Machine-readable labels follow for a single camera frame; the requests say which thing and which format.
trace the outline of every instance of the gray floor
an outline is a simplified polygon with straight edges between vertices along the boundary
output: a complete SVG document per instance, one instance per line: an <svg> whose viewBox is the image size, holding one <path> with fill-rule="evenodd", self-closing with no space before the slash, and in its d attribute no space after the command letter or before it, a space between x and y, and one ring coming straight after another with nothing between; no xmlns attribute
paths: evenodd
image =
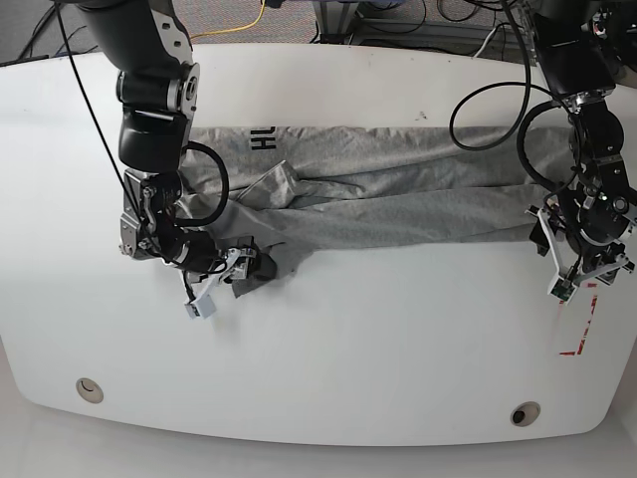
<svg viewBox="0 0 637 478"><path fill-rule="evenodd" d="M442 0L445 13L450 17L462 17L472 7L462 0ZM259 0L173 0L177 14L191 34L231 28L252 22L259 13ZM14 60L31 37L33 28L51 0L0 0L0 63ZM441 21L436 0L426 0L427 18ZM422 0L406 0L404 5L377 16L402 19L419 23L424 8ZM67 34L84 25L73 6L63 10ZM471 23L492 25L494 14L481 11ZM280 10L267 9L262 21L254 28L226 35L197 40L198 43L307 43L315 34L315 14L310 1L288 0ZM88 29L82 29L71 39L74 52L83 52L96 45ZM34 48L34 56L53 56L62 46L57 22L52 22Z"/></svg>

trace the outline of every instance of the white tabletop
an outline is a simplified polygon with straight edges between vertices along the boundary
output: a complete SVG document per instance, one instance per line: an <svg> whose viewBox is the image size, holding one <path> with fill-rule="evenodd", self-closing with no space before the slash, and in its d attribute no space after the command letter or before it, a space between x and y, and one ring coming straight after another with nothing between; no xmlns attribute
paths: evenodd
<svg viewBox="0 0 637 478"><path fill-rule="evenodd" d="M465 94L523 77L373 48L202 46L195 58L196 125L209 126L444 126ZM116 150L115 70L101 55L78 63ZM349 445L537 438L604 417L637 336L631 278L599 291L576 357L559 352L579 344L591 296L559 318L550 260L531 243L316 253L283 283L240 300L223 290L212 324L189 322L175 271L117 252L121 191L67 61L4 69L0 87L13 93L0 111L11 178L0 188L0 335L30 400L190 433ZM508 124L521 96L485 95L460 124ZM618 89L609 104L632 170L637 96ZM103 403L77 396L84 376ZM512 426L526 401L540 418Z"/></svg>

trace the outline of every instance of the round hole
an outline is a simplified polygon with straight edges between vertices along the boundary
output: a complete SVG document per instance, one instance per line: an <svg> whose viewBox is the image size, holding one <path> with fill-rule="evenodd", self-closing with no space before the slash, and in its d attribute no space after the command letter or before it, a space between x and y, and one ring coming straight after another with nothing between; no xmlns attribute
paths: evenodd
<svg viewBox="0 0 637 478"><path fill-rule="evenodd" d="M539 417L539 405L534 401L523 403L511 414L511 423L515 426L529 426Z"/></svg>
<svg viewBox="0 0 637 478"><path fill-rule="evenodd" d="M514 424L515 425L519 425L520 423L522 423L525 420L526 417L527 417L527 414L524 413L523 411L521 411L521 410L516 411L514 413L514 418L513 418Z"/></svg>
<svg viewBox="0 0 637 478"><path fill-rule="evenodd" d="M197 93L197 77L192 77L186 87L186 100L191 102Z"/></svg>
<svg viewBox="0 0 637 478"><path fill-rule="evenodd" d="M80 397L88 403L101 403L104 400L104 392L100 386L90 378L80 378L76 382L76 390Z"/></svg>

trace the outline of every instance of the metal stand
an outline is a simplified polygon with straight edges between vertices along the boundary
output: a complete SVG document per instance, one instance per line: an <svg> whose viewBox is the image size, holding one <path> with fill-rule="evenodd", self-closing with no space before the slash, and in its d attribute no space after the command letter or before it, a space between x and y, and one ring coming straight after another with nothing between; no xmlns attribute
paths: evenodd
<svg viewBox="0 0 637 478"><path fill-rule="evenodd" d="M352 34L351 21L358 9L357 1L313 2L321 43L342 44Z"/></svg>
<svg viewBox="0 0 637 478"><path fill-rule="evenodd" d="M368 41L411 43L414 46L445 44L450 46L477 47L487 38L492 27L454 24L449 22L404 23L400 20L364 18L356 15L364 3L360 1L315 1L319 38L321 43L360 45ZM490 45L498 48L517 49L518 43L509 27L506 43L494 39Z"/></svg>

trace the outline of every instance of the black cable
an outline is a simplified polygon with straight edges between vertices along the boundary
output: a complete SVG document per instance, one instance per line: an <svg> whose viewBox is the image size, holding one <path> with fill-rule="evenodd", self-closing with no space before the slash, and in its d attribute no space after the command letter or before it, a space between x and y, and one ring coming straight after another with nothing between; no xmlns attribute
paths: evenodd
<svg viewBox="0 0 637 478"><path fill-rule="evenodd" d="M93 107L91 106L91 102L89 101L89 97L87 96L87 92L84 89L84 85L82 84L82 79L80 78L80 74L78 73L78 68L76 67L76 62L73 60L73 53L71 53L71 47L69 46L69 40L67 39L67 32L64 28L64 22L62 21L62 13L60 12L60 4L59 3L54 3L54 8L56 11L56 14L58 15L58 23L60 24L60 33L62 33L62 38L64 39L64 44L67 47L67 51L69 52L69 61L71 62L71 67L73 68L73 73L76 77L76 80L78 81L78 86L80 87L80 91L82 92L82 96L84 97L84 101L87 104L87 108L89 109L89 113L91 114L91 118L93 119L93 123L96 126L96 129L98 130L98 134L100 135L100 139L102 140L102 144L104 145L104 148L106 150L106 154L108 155L108 159L110 160L110 164L112 165L112 170L114 171L115 175L117 176L117 180L119 181L119 184L121 184L121 188L123 189L124 194L126 195L126 198L128 199L128 202L130 203L130 205L133 208L133 211L135 213L135 216L137 216L137 219L139 220L139 223L141 223L141 219L139 217L139 212L137 210L136 207L136 202L132 200L132 197L130 196L130 193L128 192L128 189L126 188L125 184L123 183L123 179L121 178L121 176L119 175L119 171L117 169L117 164L115 163L115 160L112 157L112 154L110 152L110 148L108 147L108 143L106 142L106 139L104 138L104 134L102 133L102 128L100 127L100 124L98 123L98 119L96 118L96 114L93 111Z"/></svg>
<svg viewBox="0 0 637 478"><path fill-rule="evenodd" d="M502 51L500 53L500 61L503 62L505 60L505 50L507 49L507 29L502 29Z"/></svg>
<svg viewBox="0 0 637 478"><path fill-rule="evenodd" d="M421 2L422 2L423 8L425 9L425 13L422 16L422 21L416 27L412 28L411 30L405 30L404 32L392 32L390 30L383 30L381 28L374 27L373 25L369 25L368 23L365 23L365 26L371 28L372 30L376 30L377 32L389 33L389 34L395 34L395 35L405 35L407 33L413 33L416 30L420 29L425 24L425 22L427 21L427 3L425 2L425 0L421 0Z"/></svg>
<svg viewBox="0 0 637 478"><path fill-rule="evenodd" d="M527 137L527 131L529 130L529 126L532 121L535 120L538 116L543 113L549 112L556 108L563 108L567 111L568 117L570 121L573 123L575 128L575 142L576 142L576 151L574 151L575 157L575 166L572 168L572 174L570 177L561 185L555 184L553 181L542 176L535 168L531 166L529 162L529 158L527 157L527 153L525 151L525 139ZM518 158L520 163L522 164L524 170L527 174L540 186L545 189L548 189L549 193L543 199L544 208L551 214L552 217L557 219L564 229L570 233L571 237L575 240L578 246L577 251L577 260L573 264L571 270L571 275L575 275L579 266L581 264L583 258L583 246L581 240L579 239L579 230L581 229L580 224L577 222L576 218L571 218L571 223L567 217L564 215L564 220L559 216L557 212L553 210L552 207L548 205L548 201L554 197L559 195L562 191L566 190L570 186L570 184L575 180L577 175L581 172L581 158L582 158L582 141L583 141L583 130L581 128L581 124L576 115L570 112L570 110L566 107L566 104L563 101L553 99L553 102L546 102L536 107L532 108L529 113L525 116L522 124L520 125L520 129L518 131Z"/></svg>
<svg viewBox="0 0 637 478"><path fill-rule="evenodd" d="M456 144L461 149L465 149L467 151L485 151L487 149L491 149L492 147L496 147L502 144L503 142L505 142L507 139L509 139L514 134L514 132L516 132L516 129L518 129L518 126L520 126L520 123L525 118L525 114L527 113L527 108L529 107L529 100L531 99L531 61L529 59L529 53L527 52L527 46L525 45L525 40L523 39L522 33L520 32L520 29L518 28L518 25L516 24L514 16L511 13L511 8L509 8L509 4L507 3L506 0L500 0L500 2L503 6L503 9L505 10L505 13L507 14L507 18L509 19L509 23L511 24L511 28L513 29L514 34L516 35L516 40L518 41L518 45L520 46L520 50L522 52L522 59L523 59L523 63L525 64L525 82L524 82L525 96L523 98L522 106L520 107L520 112L518 113L518 117L516 118L513 125L509 128L509 130L501 138L496 139L495 141L490 142L489 144L483 144L479 146L469 146L467 144L462 144L461 142L459 142L454 133L454 125L456 122L456 116L458 115L460 108L471 98L475 97L476 95L479 95L481 92L489 90L492 85L489 85L487 87L482 87L478 90L475 90L473 93L465 96L458 103L458 105L454 108L453 112L451 113L451 118L449 120L449 136L451 136L451 140L454 141L454 144Z"/></svg>
<svg viewBox="0 0 637 478"><path fill-rule="evenodd" d="M179 227L203 227L207 226L208 224L212 224L217 219L219 219L219 216L221 216L224 209L226 208L226 204L228 203L228 196L230 194L230 180L228 178L228 171L226 169L226 165L223 163L223 159L221 159L221 156L217 154L217 152L213 148L199 142L188 141L186 149L203 152L204 154L210 156L212 160L215 161L215 163L217 164L217 167L219 168L219 176L221 177L221 198L219 199L217 208L211 214L199 219L176 218L174 220L175 225Z"/></svg>
<svg viewBox="0 0 637 478"><path fill-rule="evenodd" d="M194 291L192 290L192 285L188 282L188 271L181 271L181 277L183 280L183 287L186 289L186 295L188 296L188 300L193 302L197 297L195 296Z"/></svg>
<svg viewBox="0 0 637 478"><path fill-rule="evenodd" d="M38 20L38 23L36 23L36 26L33 27L33 31L31 32L31 37L33 38L33 36L36 34L36 32L38 31L38 29L40 28L40 25L42 25L45 20L48 22L49 20L51 20L51 18L53 17L53 14L55 13L54 11L54 7L53 5L51 5L49 7L49 9L44 13L44 15L40 18L40 20ZM31 58L33 57L33 47L35 44L35 40L31 43L31 46L29 47L29 57Z"/></svg>
<svg viewBox="0 0 637 478"><path fill-rule="evenodd" d="M159 257L161 257L165 262L167 263L172 263L174 265L176 265L177 267L183 267L183 264L174 261L168 257L166 257L164 254L162 254L161 252L161 248L154 243L154 241L152 240L152 237L150 234L148 234L147 230L145 229L145 227L143 226L143 221L141 220L141 216L139 214L139 210L138 210L138 205L135 201L133 201L132 196L130 195L130 192L128 191L128 188L125 186L123 179L121 178L121 176L119 175L119 171L117 169L117 165L113 159L112 153L110 152L110 148L108 147L108 143L106 142L106 139L104 137L104 133L102 132L102 128L100 127L100 123L98 122L98 119L95 115L95 112L93 111L93 107L91 106L91 101L89 100L89 97L87 96L87 92L84 89L84 85L82 83L82 79L80 78L80 74L78 73L78 68L76 67L76 62L73 59L73 53L71 51L71 48L69 46L69 39L67 38L67 32L64 28L64 22L62 20L62 14L60 12L60 4L55 3L54 4L55 7L55 12L58 16L58 23L60 25L60 33L62 34L62 38L64 39L64 43L65 43L65 47L67 48L67 51L69 52L69 61L71 62L71 67L73 68L73 73L76 77L76 80L78 82L78 86L80 87L80 91L82 92L82 96L84 97L84 101L87 105L87 108L89 109L89 113L91 114L91 118L93 119L93 123L96 126L96 129L98 130L98 134L100 135L100 139L102 140L102 144L104 145L104 148L106 150L106 154L108 156L108 160L110 161L110 165L112 166L112 170L115 174L115 176L117 176L117 181L119 181L119 184L121 185L121 189L123 190L124 195L126 196L126 199L128 200L128 203L130 204L130 206L132 207L132 211L134 213L134 215L137 218L137 221L139 222L139 224L141 225L141 232L143 233L143 235L151 242L152 246L154 247L155 251L154 253L156 253ZM203 144L198 144L196 142L189 142L188 143L188 147L193 146L193 149L198 148L199 146L201 146L201 148L207 148L207 146L204 146ZM211 148L207 148L209 149L209 151L204 151L209 153L210 151L212 151L211 157L213 159L215 159L215 155L217 156L217 158L219 160L221 160L221 158L218 157L217 153L214 152ZM226 201L228 200L227 197L227 193L229 190L229 184L228 184L228 174L225 168L225 165L223 164L223 161L221 161L220 163L218 162L218 164L221 164L219 166L220 171L223 171L222 174L225 172L225 177L226 180L224 181L224 187L226 188Z"/></svg>
<svg viewBox="0 0 637 478"><path fill-rule="evenodd" d="M69 37L67 38L68 42L71 42L71 39L78 33L81 32L82 30L84 30L85 28L87 28L86 25L83 25L82 27L78 27L76 28L73 33L71 35L69 35ZM53 55L54 57L57 57L58 55L60 55L60 52L62 52L62 49L65 48L65 44L63 43L62 45L60 45L60 48L58 48L58 50L56 51L56 53Z"/></svg>
<svg viewBox="0 0 637 478"><path fill-rule="evenodd" d="M550 179L546 179L544 176L542 176L531 165L531 163L529 162L529 158L527 157L527 153L525 152L525 139L527 138L527 131L529 130L529 126L531 126L533 120L535 120L538 116L556 108L558 108L558 106L554 102L541 103L531 108L531 110L527 113L522 123L520 124L517 141L518 158L520 159L520 164L533 181L550 192L556 191L558 186Z"/></svg>
<svg viewBox="0 0 637 478"><path fill-rule="evenodd" d="M66 4L59 5L58 9L62 10L65 6L66 6ZM40 37L40 35L44 31L44 29L47 27L47 25L49 24L49 22L51 21L51 19L53 18L53 15L55 13L56 13L56 7L55 7L55 5L52 5L44 13L44 15L42 15L42 17L40 18L40 20L36 24L35 28L33 29L33 33L31 34L31 38L29 39L27 44L24 46L24 48L20 52L20 55L18 55L17 60L22 60L24 58L24 56L26 55L28 50L31 50L30 56L33 55L33 46L34 46L36 40Z"/></svg>
<svg viewBox="0 0 637 478"><path fill-rule="evenodd" d="M319 22L315 22L315 25L317 27L317 33L313 36L313 38L308 43L316 43L317 39L319 38L319 35L320 35Z"/></svg>
<svg viewBox="0 0 637 478"><path fill-rule="evenodd" d="M388 10L393 10L395 8L398 8L401 5L404 5L404 3L393 3L390 2L386 7L379 7L377 5L374 5L372 2L369 2L366 4L368 7L371 7L372 9L376 10L377 12L386 12Z"/></svg>
<svg viewBox="0 0 637 478"><path fill-rule="evenodd" d="M498 5L500 4L500 0L494 0L494 1L478 1L478 0L464 0L466 3L469 3L471 5L474 6L478 6L480 8L484 8L485 10L490 10L492 12L506 12L506 10L504 9L504 7L496 7L493 5ZM518 2L518 0L513 0L512 2L508 3L507 5L509 6L509 8L513 7L516 3Z"/></svg>
<svg viewBox="0 0 637 478"><path fill-rule="evenodd" d="M471 20L476 16L476 14L480 11L480 6L474 5L474 9L467 16L461 18L451 18L445 13L445 9L443 8L443 0L436 0L436 9L442 18L447 20L448 22L460 23L466 22L467 20Z"/></svg>

